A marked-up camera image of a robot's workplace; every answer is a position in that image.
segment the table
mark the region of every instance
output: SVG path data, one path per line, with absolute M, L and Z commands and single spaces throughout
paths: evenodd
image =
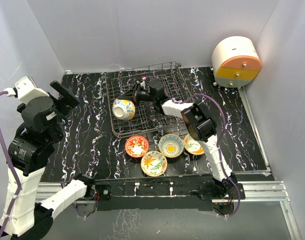
M 266 170 L 267 165 L 247 116 L 241 94 L 237 88 L 213 86 L 214 76 L 209 67 L 182 68 L 184 80 L 192 94 L 205 93 L 213 97 L 223 108 L 227 120 L 227 133 L 220 145 L 223 155 L 233 169 L 238 171 Z M 79 98 L 68 124 L 65 137 L 49 159 L 42 182 L 70 181 L 84 173 L 95 179 L 144 177 L 139 161 L 125 151 L 125 138 L 112 133 L 106 84 L 116 73 L 83 73 L 63 76 L 62 84 Z M 221 131 L 219 111 L 209 108 Z M 175 129 L 181 135 L 185 130 Z M 159 139 L 169 131 L 159 130 L 148 134 L 149 150 L 158 150 Z M 168 159 L 166 176 L 211 173 L 206 156 L 184 153 Z

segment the dish rack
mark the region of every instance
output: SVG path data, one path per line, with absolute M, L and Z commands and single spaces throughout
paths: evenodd
M 129 121 L 117 119 L 112 112 L 115 99 L 127 92 L 136 81 L 141 82 L 143 76 L 156 76 L 161 79 L 165 94 L 170 99 L 175 98 L 178 101 L 183 101 L 189 98 L 192 94 L 188 89 L 180 67 L 180 63 L 173 61 L 126 69 L 107 75 L 105 83 L 111 128 L 118 138 L 128 138 L 133 135 L 184 125 L 184 121 L 178 117 L 157 113 L 152 102 L 141 102 L 136 107 L 134 117 Z M 150 78 L 146 79 L 146 86 L 149 86 Z

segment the white panel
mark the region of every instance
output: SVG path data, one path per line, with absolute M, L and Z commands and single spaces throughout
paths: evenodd
M 37 86 L 48 90 L 49 83 L 62 79 L 59 63 L 42 28 L 25 0 L 0 0 L 0 91 L 14 87 L 21 77 L 31 76 Z M 0 98 L 0 125 L 6 144 L 23 122 L 16 112 L 20 101 Z M 7 192 L 7 165 L 0 146 L 0 218 Z
M 210 66 L 224 38 L 256 43 L 278 0 L 28 0 L 64 69 Z
M 280 1 L 257 52 L 263 67 L 247 96 L 271 170 L 286 185 L 305 240 L 305 1 Z
M 28 0 L 65 70 L 119 69 L 115 0 Z

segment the yellow bowl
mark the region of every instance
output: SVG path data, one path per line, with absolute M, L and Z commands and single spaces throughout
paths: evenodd
M 175 134 L 167 134 L 159 140 L 160 152 L 167 158 L 176 158 L 184 151 L 183 140 Z

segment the ceramic bowl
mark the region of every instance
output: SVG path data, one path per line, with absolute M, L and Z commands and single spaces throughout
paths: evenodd
M 159 151 L 149 151 L 141 159 L 141 169 L 150 177 L 160 176 L 167 169 L 167 159 Z
M 149 149 L 149 143 L 143 136 L 132 136 L 128 138 L 124 146 L 126 153 L 133 158 L 141 158 Z
M 116 99 L 112 105 L 112 113 L 116 118 L 128 121 L 135 115 L 135 105 L 129 100 Z
M 183 146 L 192 155 L 202 155 L 205 153 L 202 146 L 189 134 L 184 137 Z
M 175 134 L 167 134 L 159 140 L 159 150 L 167 158 L 175 158 L 184 150 L 183 140 Z

